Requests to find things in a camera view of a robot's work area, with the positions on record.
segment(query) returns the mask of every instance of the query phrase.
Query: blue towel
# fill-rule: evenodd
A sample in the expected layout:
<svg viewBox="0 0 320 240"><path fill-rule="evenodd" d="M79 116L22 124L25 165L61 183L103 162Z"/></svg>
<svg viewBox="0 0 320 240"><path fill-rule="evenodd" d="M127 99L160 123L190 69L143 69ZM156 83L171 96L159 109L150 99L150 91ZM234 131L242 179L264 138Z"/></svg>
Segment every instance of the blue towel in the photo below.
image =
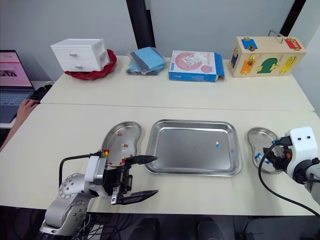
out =
<svg viewBox="0 0 320 240"><path fill-rule="evenodd" d="M139 70L139 68L134 60L130 61L129 66L125 72L127 74L131 74L131 75L142 75L141 71ZM158 73L159 73L159 70L157 69L157 70L147 72L145 75L156 76L156 75L158 75Z"/></svg>
<svg viewBox="0 0 320 240"><path fill-rule="evenodd" d="M150 46L131 52L131 56L143 74L166 65L164 58Z"/></svg>

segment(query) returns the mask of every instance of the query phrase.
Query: pink and blue box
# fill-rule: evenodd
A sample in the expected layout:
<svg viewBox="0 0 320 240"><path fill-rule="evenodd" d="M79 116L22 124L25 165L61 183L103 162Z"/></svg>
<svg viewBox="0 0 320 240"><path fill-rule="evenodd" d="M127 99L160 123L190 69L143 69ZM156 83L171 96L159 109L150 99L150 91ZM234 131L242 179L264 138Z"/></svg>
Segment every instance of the pink and blue box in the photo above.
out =
<svg viewBox="0 0 320 240"><path fill-rule="evenodd" d="M215 52L172 51L169 79L188 82L216 82L224 77L221 55Z"/></svg>

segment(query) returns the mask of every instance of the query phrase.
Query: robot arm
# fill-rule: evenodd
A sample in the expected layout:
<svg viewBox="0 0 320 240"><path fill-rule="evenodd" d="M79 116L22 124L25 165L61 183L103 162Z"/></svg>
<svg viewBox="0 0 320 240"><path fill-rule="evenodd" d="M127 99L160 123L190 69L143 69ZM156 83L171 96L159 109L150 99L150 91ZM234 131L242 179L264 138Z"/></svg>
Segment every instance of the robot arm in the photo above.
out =
<svg viewBox="0 0 320 240"><path fill-rule="evenodd" d="M318 145L311 127L295 128L273 142L283 147L283 156L270 151L266 158L276 170L285 171L290 178L303 184L320 205L320 161Z"/></svg>
<svg viewBox="0 0 320 240"><path fill-rule="evenodd" d="M74 173L59 186L58 196L45 213L37 239L70 239L85 220L89 201L97 196L110 198L112 205L125 205L144 201L156 194L158 190L124 196L132 187L131 165L156 159L144 155L129 157L123 166L107 169L105 157L91 154L85 174Z"/></svg>

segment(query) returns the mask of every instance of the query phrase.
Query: kidney-shaped metal dish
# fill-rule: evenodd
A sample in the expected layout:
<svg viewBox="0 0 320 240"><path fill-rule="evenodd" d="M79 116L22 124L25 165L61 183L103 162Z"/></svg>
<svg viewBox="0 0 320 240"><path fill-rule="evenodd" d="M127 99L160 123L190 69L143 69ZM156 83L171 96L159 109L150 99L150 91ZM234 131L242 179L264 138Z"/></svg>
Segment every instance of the kidney-shaped metal dish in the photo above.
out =
<svg viewBox="0 0 320 240"><path fill-rule="evenodd" d="M247 139L252 150L252 161L257 168L259 168L260 164L260 159L256 158L257 154L261 154L262 157L264 155L263 148L270 148L270 146L273 144L272 141L276 140L277 138L278 136L274 132L263 127L254 127L248 131ZM273 152L276 156L282 155L282 150L279 146L275 146L273 148ZM270 162L264 162L261 170L269 174L282 173L282 170L276 170Z"/></svg>
<svg viewBox="0 0 320 240"><path fill-rule="evenodd" d="M160 120L151 129L145 165L155 174L232 177L242 168L235 128L227 122Z"/></svg>
<svg viewBox="0 0 320 240"><path fill-rule="evenodd" d="M101 147L102 151L109 150L107 164L121 166L122 157L135 156L140 135L141 127L134 121L125 121L114 126L105 136Z"/></svg>

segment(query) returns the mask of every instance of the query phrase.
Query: person's hand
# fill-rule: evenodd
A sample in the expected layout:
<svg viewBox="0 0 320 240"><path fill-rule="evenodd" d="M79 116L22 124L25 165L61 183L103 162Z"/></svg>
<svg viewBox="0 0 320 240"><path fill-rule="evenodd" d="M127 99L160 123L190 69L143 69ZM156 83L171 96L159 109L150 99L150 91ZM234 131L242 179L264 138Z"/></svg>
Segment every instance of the person's hand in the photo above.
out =
<svg viewBox="0 0 320 240"><path fill-rule="evenodd" d="M16 114L15 123L13 124L11 130L8 133L8 136L4 140L2 146L0 147L0 151L7 145L9 140L12 138L12 136L16 133L18 128L21 126L21 124L26 120L26 118L29 116L29 114L33 111L33 109L38 106L40 101L38 100L32 100L32 99L25 99L22 101L21 105L18 108L18 112Z"/></svg>
<svg viewBox="0 0 320 240"><path fill-rule="evenodd" d="M16 114L15 124L20 126L29 116L29 114L38 106L40 101L33 99L25 99L22 101Z"/></svg>

